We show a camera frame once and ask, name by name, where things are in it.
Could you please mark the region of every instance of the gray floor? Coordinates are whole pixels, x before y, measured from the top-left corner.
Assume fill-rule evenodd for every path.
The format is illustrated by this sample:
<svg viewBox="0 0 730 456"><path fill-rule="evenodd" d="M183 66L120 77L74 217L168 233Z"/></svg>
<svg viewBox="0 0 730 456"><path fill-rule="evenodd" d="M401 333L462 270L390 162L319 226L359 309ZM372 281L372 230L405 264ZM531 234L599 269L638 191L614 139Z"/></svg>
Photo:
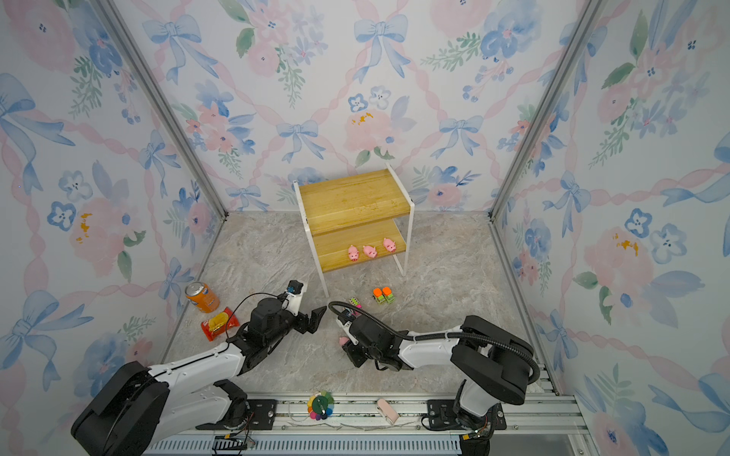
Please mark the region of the gray floor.
<svg viewBox="0 0 730 456"><path fill-rule="evenodd" d="M399 220L401 225L407 218ZM236 213L228 217L202 280L232 309L256 291L278 294L290 279L307 281L301 311L329 301L315 270L299 213ZM395 329L438 331L479 315L525 338L512 294L482 213L417 212L406 277L392 258L325 274L330 301L355 296L365 310ZM378 306L374 287L389 286L396 302ZM237 312L249 320L258 302L250 298ZM200 322L210 318L189 306L166 361L185 358L222 342L208 342ZM417 371L376 371L372 361L355 368L339 347L344 334L328 312L316 334L292 331L260 365L235 382L248 393L334 392L454 393L464 375L454 366Z"/></svg>

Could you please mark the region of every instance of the shelf board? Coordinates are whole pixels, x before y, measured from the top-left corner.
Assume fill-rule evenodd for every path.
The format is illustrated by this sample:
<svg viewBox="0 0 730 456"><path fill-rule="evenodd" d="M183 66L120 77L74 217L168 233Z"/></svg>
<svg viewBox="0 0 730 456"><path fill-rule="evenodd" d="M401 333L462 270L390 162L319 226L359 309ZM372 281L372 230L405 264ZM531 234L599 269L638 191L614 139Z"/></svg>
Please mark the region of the shelf board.
<svg viewBox="0 0 730 456"><path fill-rule="evenodd" d="M302 185L299 190L315 238L410 213L410 204L387 169Z"/></svg>
<svg viewBox="0 0 730 456"><path fill-rule="evenodd" d="M396 251L389 252L383 247L383 238L393 239ZM314 238L322 272L366 263L406 251L406 242L392 219L356 226L340 231L323 234ZM347 256L347 249L354 245L360 252L360 259L352 261ZM370 258L363 252L363 246L372 245L377 250L377 257Z"/></svg>

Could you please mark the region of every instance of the pink toy pig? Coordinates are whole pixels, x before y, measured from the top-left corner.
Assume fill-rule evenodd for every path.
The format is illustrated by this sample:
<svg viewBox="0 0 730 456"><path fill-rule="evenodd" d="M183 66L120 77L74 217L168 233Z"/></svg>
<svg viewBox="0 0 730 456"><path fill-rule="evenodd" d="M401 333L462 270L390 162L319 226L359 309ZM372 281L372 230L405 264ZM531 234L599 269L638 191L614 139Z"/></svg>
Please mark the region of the pink toy pig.
<svg viewBox="0 0 730 456"><path fill-rule="evenodd" d="M370 258L377 257L377 250L372 245L363 246L363 252L365 252L365 255L369 256Z"/></svg>
<svg viewBox="0 0 730 456"><path fill-rule="evenodd" d="M396 251L396 243L393 242L393 239L384 238L383 239L383 247L389 252L395 252Z"/></svg>
<svg viewBox="0 0 730 456"><path fill-rule="evenodd" d="M352 261L357 261L360 259L360 252L358 252L357 247L351 245L350 248L347 249L347 256L349 256Z"/></svg>

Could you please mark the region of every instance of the wall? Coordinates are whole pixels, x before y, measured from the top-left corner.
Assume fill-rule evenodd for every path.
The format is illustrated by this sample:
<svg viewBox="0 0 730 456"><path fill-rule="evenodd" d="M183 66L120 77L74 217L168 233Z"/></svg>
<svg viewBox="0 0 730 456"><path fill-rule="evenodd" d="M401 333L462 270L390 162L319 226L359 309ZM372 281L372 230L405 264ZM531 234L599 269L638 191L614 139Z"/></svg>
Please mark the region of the wall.
<svg viewBox="0 0 730 456"><path fill-rule="evenodd" d="M604 456L730 454L729 20L608 1L499 221Z"/></svg>
<svg viewBox="0 0 730 456"><path fill-rule="evenodd" d="M264 211L385 163L419 210L490 208L582 6L117 2L227 207Z"/></svg>
<svg viewBox="0 0 730 456"><path fill-rule="evenodd" d="M79 455L70 425L159 360L220 223L88 3L0 24L0 454Z"/></svg>

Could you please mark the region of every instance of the black cable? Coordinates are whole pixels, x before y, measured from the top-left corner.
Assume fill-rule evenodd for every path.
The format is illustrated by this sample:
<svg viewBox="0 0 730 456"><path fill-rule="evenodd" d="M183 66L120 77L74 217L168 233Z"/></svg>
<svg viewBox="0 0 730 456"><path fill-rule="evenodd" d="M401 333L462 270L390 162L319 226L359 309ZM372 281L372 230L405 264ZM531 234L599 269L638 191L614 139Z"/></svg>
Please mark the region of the black cable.
<svg viewBox="0 0 730 456"><path fill-rule="evenodd" d="M346 309L354 310L356 312L359 312L363 316L369 318L373 322L375 322L376 325L380 326L382 329L389 332L392 336L398 337L400 339L406 340L406 341L430 341L435 339L467 339L475 342L481 342L483 344L491 344L495 347L501 348L503 350L506 350L510 353L513 353L514 355L517 355L521 360L525 361L529 366L532 372L530 373L530 377L527 379L527 384L535 383L540 378L540 367L537 365L537 362L533 359L532 355L529 353L526 353L520 349L516 349L512 347L509 344L505 344L503 342L497 341L492 339L489 336L484 336L482 334L474 334L474 333L433 333L433 334L421 334L419 336L409 336L407 334L401 334L391 328L390 326L386 325L379 319L377 319L374 315L371 315L368 313L368 311L361 309L359 307L355 307L352 304L341 302L341 301L332 301L329 303L328 307L331 311L337 313L336 310L333 309L333 306L340 306L345 307Z"/></svg>

